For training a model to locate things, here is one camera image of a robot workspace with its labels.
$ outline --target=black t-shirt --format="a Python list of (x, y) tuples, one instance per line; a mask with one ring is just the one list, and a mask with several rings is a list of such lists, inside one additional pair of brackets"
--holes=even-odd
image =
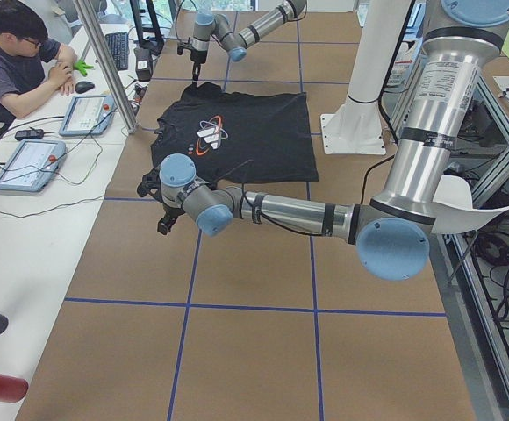
[(316, 182), (306, 94), (223, 93), (190, 85), (157, 120), (153, 165), (187, 154), (207, 182)]

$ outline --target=man's arm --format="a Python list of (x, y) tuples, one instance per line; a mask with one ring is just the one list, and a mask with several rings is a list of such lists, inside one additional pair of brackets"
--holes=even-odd
[[(58, 63), (68, 64), (69, 68), (71, 68), (71, 72), (73, 72), (73, 65), (77, 61), (77, 54), (73, 48), (61, 43), (60, 49), (54, 58), (58, 61)], [(59, 89), (62, 95), (73, 94), (75, 91), (75, 79), (73, 76), (67, 79), (66, 82), (59, 87)]]
[(72, 79), (71, 67), (67, 63), (58, 62), (50, 69), (46, 81), (22, 95), (9, 93), (1, 97), (0, 103), (16, 118), (25, 118), (31, 112), (44, 105), (50, 96)]

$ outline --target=glasses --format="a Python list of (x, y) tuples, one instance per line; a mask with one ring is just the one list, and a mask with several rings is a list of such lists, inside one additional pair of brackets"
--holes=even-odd
[(31, 39), (28, 39), (28, 38), (22, 38), (22, 39), (25, 40), (26, 42), (30, 42), (34, 46), (34, 48), (40, 48), (42, 46), (41, 42), (32, 41)]

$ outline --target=tablet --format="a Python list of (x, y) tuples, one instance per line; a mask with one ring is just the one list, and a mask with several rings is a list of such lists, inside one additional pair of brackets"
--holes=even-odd
[(60, 140), (22, 140), (0, 172), (0, 190), (40, 191), (59, 168), (66, 153)]
[(112, 120), (114, 99), (109, 95), (75, 96), (61, 122), (64, 137), (101, 134)]

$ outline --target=white desk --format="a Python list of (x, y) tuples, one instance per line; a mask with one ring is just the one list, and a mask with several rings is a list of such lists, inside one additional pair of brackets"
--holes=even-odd
[[(125, 25), (103, 25), (107, 32), (127, 31)], [(78, 54), (82, 52), (87, 36), (82, 29), (71, 42)], [(77, 81), (94, 82), (89, 94), (108, 90), (92, 48), (85, 61), (93, 64), (83, 77), (75, 72)], [(130, 52), (128, 71), (120, 72), (126, 86), (135, 76), (135, 58)], [(62, 115), (72, 96), (54, 95), (41, 109), (25, 121), (53, 115)], [(60, 120), (44, 120), (34, 127), (57, 131)], [(0, 161), (6, 161), (18, 142), (13, 130), (0, 141)], [(103, 151), (96, 168), (81, 185), (72, 185), (58, 176), (38, 194), (4, 194), (0, 192), (0, 211), (25, 215), (53, 208), (64, 203), (75, 203), (104, 194), (126, 140), (126, 130), (118, 113), (111, 126), (96, 137)], [(57, 134), (50, 135), (58, 139)], [(79, 139), (64, 139), (68, 149)], [(60, 174), (72, 182), (79, 182), (88, 173), (100, 148), (92, 139), (70, 152)], [(0, 214), (0, 313), (9, 319), (9, 326), (0, 335), (0, 373), (25, 378), (28, 382), (44, 350), (65, 292), (81, 256), (90, 229), (95, 221), (102, 199), (53, 210), (29, 218), (13, 218)], [(0, 421), (13, 420), (20, 403), (0, 403)]]

